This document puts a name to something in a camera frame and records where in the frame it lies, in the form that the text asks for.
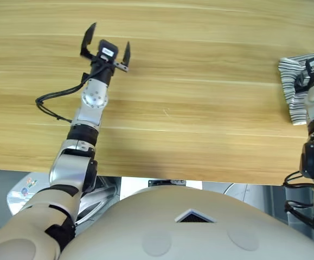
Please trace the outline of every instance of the vent grille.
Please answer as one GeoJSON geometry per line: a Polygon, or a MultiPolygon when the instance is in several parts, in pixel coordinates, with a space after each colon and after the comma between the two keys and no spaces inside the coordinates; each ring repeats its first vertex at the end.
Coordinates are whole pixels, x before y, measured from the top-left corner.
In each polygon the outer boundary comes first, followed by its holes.
{"type": "Polygon", "coordinates": [[[213,218],[193,209],[183,212],[175,218],[175,221],[178,223],[216,223],[213,218]]]}
{"type": "Polygon", "coordinates": [[[201,218],[195,214],[190,214],[179,222],[207,222],[207,223],[210,223],[210,221],[208,221],[207,219],[201,218]]]}

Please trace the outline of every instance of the wooden table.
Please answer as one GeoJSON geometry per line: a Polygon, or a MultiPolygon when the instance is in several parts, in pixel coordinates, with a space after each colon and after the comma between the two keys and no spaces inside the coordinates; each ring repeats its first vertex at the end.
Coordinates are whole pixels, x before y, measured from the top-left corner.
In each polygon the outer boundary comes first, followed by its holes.
{"type": "MultiPolygon", "coordinates": [[[[36,97],[75,86],[85,30],[130,41],[97,144],[99,174],[281,184],[307,137],[292,126],[280,57],[314,51],[314,1],[0,0],[0,169],[50,168],[69,125],[36,97]]],[[[47,103],[65,117],[79,93],[47,103]]]]}

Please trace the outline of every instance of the striped towel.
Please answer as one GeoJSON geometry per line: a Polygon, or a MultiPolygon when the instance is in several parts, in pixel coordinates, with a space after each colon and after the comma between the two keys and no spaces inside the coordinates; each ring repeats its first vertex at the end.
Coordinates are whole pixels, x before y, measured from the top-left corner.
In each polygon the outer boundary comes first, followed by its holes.
{"type": "Polygon", "coordinates": [[[289,106],[289,114],[293,125],[306,124],[306,109],[304,99],[307,92],[296,93],[294,82],[300,73],[304,74],[304,86],[309,83],[310,77],[305,68],[305,61],[313,58],[314,53],[296,57],[281,58],[278,69],[281,73],[281,81],[286,102],[289,106]]]}

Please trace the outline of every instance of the black cable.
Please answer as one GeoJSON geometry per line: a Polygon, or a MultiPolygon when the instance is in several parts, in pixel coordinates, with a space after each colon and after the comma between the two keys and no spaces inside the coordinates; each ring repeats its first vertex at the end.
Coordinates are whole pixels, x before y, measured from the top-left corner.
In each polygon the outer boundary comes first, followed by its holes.
{"type": "Polygon", "coordinates": [[[58,91],[58,92],[52,92],[52,93],[48,93],[48,94],[45,94],[45,95],[42,95],[40,97],[38,97],[36,100],[35,100],[35,103],[36,103],[36,106],[38,107],[39,110],[41,110],[42,112],[44,112],[45,114],[47,115],[50,115],[50,116],[53,116],[55,118],[57,118],[57,120],[64,120],[64,121],[67,121],[69,123],[71,123],[72,121],[70,119],[66,119],[56,113],[54,113],[53,111],[51,111],[50,109],[46,108],[44,105],[43,105],[43,102],[45,100],[48,100],[48,99],[53,99],[53,98],[57,98],[59,96],[65,96],[65,95],[70,95],[70,94],[73,94],[77,91],[79,91],[84,85],[85,83],[92,77],[96,76],[97,74],[101,73],[103,70],[105,69],[111,69],[112,68],[112,65],[110,64],[104,64],[102,65],[97,71],[91,73],[90,75],[88,75],[85,79],[83,79],[81,81],[80,84],[78,84],[77,86],[75,87],[72,87],[70,89],[66,89],[66,90],[62,90],[62,91],[58,91]]]}
{"type": "Polygon", "coordinates": [[[303,175],[297,171],[297,172],[293,172],[291,174],[289,174],[284,182],[283,182],[283,186],[286,187],[286,188],[290,188],[290,189],[299,189],[299,188],[314,188],[314,184],[312,183],[295,183],[295,184],[290,184],[289,182],[292,181],[292,180],[296,180],[296,179],[299,179],[301,178],[303,175]]]}
{"type": "Polygon", "coordinates": [[[286,200],[286,203],[296,209],[309,209],[313,207],[313,204],[302,203],[296,200],[286,200]]]}
{"type": "Polygon", "coordinates": [[[298,212],[297,210],[295,210],[290,204],[289,201],[286,201],[285,203],[285,211],[289,212],[290,214],[292,214],[293,216],[295,216],[297,219],[299,219],[301,222],[303,222],[305,225],[311,227],[312,229],[314,229],[314,224],[313,224],[313,220],[303,214],[301,214],[300,212],[298,212]]]}

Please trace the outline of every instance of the wooden tabletop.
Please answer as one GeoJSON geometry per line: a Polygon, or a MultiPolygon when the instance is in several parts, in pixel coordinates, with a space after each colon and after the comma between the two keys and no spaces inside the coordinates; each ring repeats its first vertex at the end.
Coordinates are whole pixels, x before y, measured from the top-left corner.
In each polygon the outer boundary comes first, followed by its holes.
{"type": "MultiPolygon", "coordinates": [[[[48,172],[69,124],[34,104],[75,86],[85,30],[123,55],[97,144],[99,174],[281,184],[299,167],[277,69],[314,52],[314,1],[0,0],[0,169],[48,172]]],[[[47,102],[72,118],[80,94],[47,102]]]]}

